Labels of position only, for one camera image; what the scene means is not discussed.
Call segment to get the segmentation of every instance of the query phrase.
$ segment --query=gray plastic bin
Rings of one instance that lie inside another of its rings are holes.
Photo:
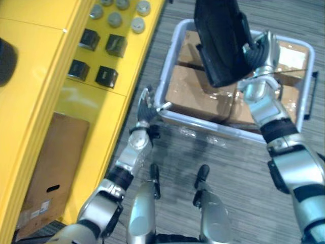
[[[195,31],[195,24],[193,19],[185,19],[181,21],[175,28],[174,34],[172,37],[172,43],[171,47],[168,51],[164,67],[162,69],[161,77],[160,77],[160,84],[157,88],[156,95],[155,95],[155,104],[156,105],[162,105],[165,102],[165,97],[167,94],[169,82],[171,79],[171,75],[173,72],[174,65],[177,62],[178,54],[182,45],[182,42],[184,40],[186,31]],[[253,36],[256,36],[260,34],[260,32],[251,30],[251,33]],[[304,115],[305,115],[305,110],[306,110],[306,105],[307,105],[307,99],[308,99],[308,91],[309,91],[309,86],[310,86],[310,81],[311,81],[311,76],[312,76],[312,68],[314,65],[314,59],[315,59],[315,52],[312,46],[310,46],[308,43],[288,38],[288,37],[283,37],[283,36],[277,36],[278,40],[283,40],[287,42],[291,42],[294,44],[306,46],[309,49],[309,56],[308,56],[308,62],[307,62],[307,71],[305,75],[305,79],[302,80],[297,84],[297,88],[299,89],[299,100],[297,104],[297,122],[296,126],[298,131],[301,130],[303,120],[304,120]],[[257,141],[260,143],[265,143],[262,135],[249,132],[249,131],[244,131],[236,128],[232,128],[229,126],[224,126],[224,125],[219,125],[216,123],[212,123],[203,119],[199,118],[194,118],[191,116],[187,116],[184,114],[176,113],[173,111],[168,111],[165,110],[161,113],[161,116],[163,118],[173,120],[177,122],[178,124],[188,126],[191,128],[198,128],[198,129],[203,129],[206,131],[210,132],[216,132],[220,135],[224,135],[226,137],[231,137],[234,139],[248,139],[248,140],[253,140]]]

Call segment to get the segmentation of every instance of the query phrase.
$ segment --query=floor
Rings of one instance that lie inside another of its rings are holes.
[[[270,29],[276,34],[300,39],[316,52],[315,71],[320,71],[311,119],[304,121],[302,134],[310,145],[324,154],[324,1],[323,0],[238,0],[251,29]],[[114,162],[136,123],[136,105],[141,90],[148,84],[156,88],[177,23],[193,18],[195,0],[166,3],[148,52],[141,77],[112,158]],[[235,243],[300,243],[290,196],[277,191],[269,175],[270,160],[265,145],[243,140],[228,140],[196,133],[160,121],[161,139],[155,140],[146,166],[160,168],[162,198],[156,203],[158,233],[178,233],[198,237],[200,212],[192,205],[193,183],[198,168],[209,164],[208,183],[226,205]],[[144,167],[130,186],[123,202],[124,212],[112,236],[105,243],[125,244],[125,225],[132,199],[148,177]],[[61,228],[55,222],[40,233]]]

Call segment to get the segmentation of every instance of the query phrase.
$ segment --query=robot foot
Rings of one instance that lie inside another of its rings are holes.
[[[154,182],[155,187],[155,193],[154,193],[154,199],[158,200],[160,199],[160,184],[159,184],[159,168],[156,164],[150,165],[150,179],[152,182]]]
[[[199,182],[205,182],[207,180],[207,177],[209,175],[209,172],[210,172],[210,167],[209,165],[202,165],[198,171],[198,174],[197,174],[197,179],[194,183],[194,187],[195,189],[198,189],[199,187]]]

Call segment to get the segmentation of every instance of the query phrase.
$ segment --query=cardboard box handle hole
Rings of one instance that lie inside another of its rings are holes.
[[[57,189],[59,189],[59,188],[60,188],[60,185],[55,185],[55,186],[49,187],[49,188],[46,190],[46,192],[53,192],[53,191],[55,191],[55,190],[57,190]]]

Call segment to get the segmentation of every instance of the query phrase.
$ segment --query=white label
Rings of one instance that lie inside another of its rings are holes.
[[[280,50],[279,64],[299,70],[303,68],[306,54],[285,47],[280,47]]]
[[[43,202],[41,205],[40,214],[48,210],[49,205],[50,205],[50,200]]]
[[[36,210],[35,212],[32,212],[30,214],[30,219],[33,219],[33,218],[37,217],[38,215],[40,215],[40,210]]]

